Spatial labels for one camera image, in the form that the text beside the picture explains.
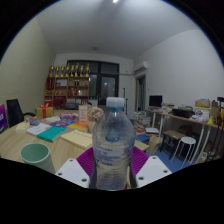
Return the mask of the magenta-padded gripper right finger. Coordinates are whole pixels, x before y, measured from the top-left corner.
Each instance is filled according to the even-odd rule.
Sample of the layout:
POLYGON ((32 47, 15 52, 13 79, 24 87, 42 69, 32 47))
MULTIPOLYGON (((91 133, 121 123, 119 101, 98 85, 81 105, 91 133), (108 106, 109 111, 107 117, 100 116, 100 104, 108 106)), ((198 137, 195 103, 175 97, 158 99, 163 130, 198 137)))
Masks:
POLYGON ((170 174, 169 168, 157 156, 148 156, 139 148, 133 148, 129 174, 132 188, 146 186, 170 174))

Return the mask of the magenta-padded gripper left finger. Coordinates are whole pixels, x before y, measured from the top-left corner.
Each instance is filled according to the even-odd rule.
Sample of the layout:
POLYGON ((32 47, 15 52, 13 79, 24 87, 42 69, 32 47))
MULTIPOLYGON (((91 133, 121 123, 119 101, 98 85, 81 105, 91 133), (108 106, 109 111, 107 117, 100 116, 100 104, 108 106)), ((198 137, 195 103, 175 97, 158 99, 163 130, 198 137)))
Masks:
POLYGON ((90 148, 77 159, 69 158, 55 175, 80 187, 89 188, 93 172, 93 148, 90 148))

